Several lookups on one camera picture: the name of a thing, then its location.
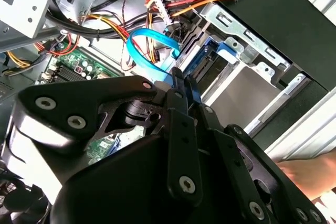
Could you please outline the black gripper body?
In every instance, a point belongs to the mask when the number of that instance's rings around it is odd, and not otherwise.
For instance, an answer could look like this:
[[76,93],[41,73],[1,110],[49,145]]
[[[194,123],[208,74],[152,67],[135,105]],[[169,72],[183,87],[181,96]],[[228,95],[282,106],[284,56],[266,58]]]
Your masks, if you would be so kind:
[[52,207],[51,223],[246,223],[223,165],[199,154],[203,200],[171,197],[167,143],[146,137],[72,176]]

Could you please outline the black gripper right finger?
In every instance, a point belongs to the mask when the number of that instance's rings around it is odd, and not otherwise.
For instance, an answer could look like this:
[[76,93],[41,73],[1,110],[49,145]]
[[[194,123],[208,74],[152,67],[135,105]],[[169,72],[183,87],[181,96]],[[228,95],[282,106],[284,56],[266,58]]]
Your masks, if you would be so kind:
[[238,125],[221,126],[201,102],[195,79],[184,80],[196,132],[203,201],[198,223],[326,223],[325,217]]

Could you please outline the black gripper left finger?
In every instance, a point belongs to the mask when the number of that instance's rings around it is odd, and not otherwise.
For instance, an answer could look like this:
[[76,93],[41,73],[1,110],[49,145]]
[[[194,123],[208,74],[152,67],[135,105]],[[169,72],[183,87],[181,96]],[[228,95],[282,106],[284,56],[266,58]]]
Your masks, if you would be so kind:
[[52,205],[75,174],[146,137],[167,143],[166,185],[171,197],[197,207],[203,199],[194,119],[185,80],[174,68],[167,82],[142,76],[29,87],[15,101],[13,142]]

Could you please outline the person's hand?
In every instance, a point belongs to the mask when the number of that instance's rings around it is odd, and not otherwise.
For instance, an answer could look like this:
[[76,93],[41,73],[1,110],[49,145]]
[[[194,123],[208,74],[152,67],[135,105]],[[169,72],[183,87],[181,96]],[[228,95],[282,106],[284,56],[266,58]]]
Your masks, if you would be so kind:
[[310,200],[335,188],[335,150],[313,159],[283,161],[277,165]]

